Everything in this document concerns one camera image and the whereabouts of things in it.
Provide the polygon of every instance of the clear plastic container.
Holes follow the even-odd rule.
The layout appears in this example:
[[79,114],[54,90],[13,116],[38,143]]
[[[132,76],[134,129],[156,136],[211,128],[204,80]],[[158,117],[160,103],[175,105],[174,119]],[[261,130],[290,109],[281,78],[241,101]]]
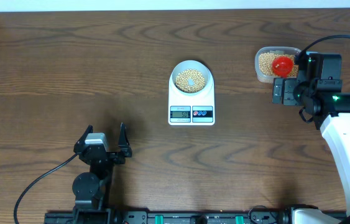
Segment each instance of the clear plastic container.
[[264,47],[256,53],[255,70],[256,70],[257,79],[264,83],[273,83],[274,78],[279,78],[279,77],[273,76],[273,75],[265,75],[259,68],[259,55],[267,52],[272,52],[275,54],[298,55],[301,52],[301,50],[295,47]]

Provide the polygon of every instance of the white scale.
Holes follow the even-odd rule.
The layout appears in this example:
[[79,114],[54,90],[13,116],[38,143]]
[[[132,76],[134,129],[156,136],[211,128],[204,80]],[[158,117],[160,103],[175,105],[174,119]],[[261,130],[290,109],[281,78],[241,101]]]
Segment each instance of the white scale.
[[[196,93],[185,93],[176,87],[176,77],[195,69],[205,78],[205,86]],[[170,125],[214,124],[214,81],[211,71],[202,63],[187,60],[179,63],[169,78],[168,123]]]

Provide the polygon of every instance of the robotic arm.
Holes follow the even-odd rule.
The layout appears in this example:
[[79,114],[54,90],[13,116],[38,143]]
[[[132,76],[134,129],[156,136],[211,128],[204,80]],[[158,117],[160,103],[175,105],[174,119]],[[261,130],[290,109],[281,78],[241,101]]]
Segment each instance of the robotic arm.
[[[314,122],[334,156],[346,198],[350,219],[350,93],[341,93],[341,56],[309,53],[297,57],[297,78],[276,78],[273,103],[303,106],[299,114],[306,123]],[[304,113],[310,114],[306,119]],[[294,209],[292,223],[339,223],[319,210]]]

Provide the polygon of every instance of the red object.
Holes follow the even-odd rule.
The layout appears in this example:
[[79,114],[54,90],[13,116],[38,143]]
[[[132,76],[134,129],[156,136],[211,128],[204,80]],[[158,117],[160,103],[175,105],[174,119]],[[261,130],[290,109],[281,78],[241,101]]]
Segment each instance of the red object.
[[286,78],[291,73],[293,68],[293,61],[285,56],[274,59],[272,64],[273,72],[283,78]]

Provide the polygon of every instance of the wooden table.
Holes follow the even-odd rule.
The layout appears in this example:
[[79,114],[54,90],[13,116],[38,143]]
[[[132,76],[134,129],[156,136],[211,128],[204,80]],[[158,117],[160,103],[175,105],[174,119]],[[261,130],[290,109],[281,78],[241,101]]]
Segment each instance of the wooden table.
[[[0,13],[0,223],[20,193],[72,154],[88,124],[116,149],[124,122],[134,157],[115,168],[111,203],[150,210],[248,210],[310,203],[344,210],[331,152],[299,108],[273,105],[256,52],[299,49],[350,34],[350,9]],[[313,50],[343,56],[350,40]],[[168,78],[177,63],[204,61],[215,79],[216,124],[167,123]],[[78,159],[36,184],[21,223],[71,210]]]

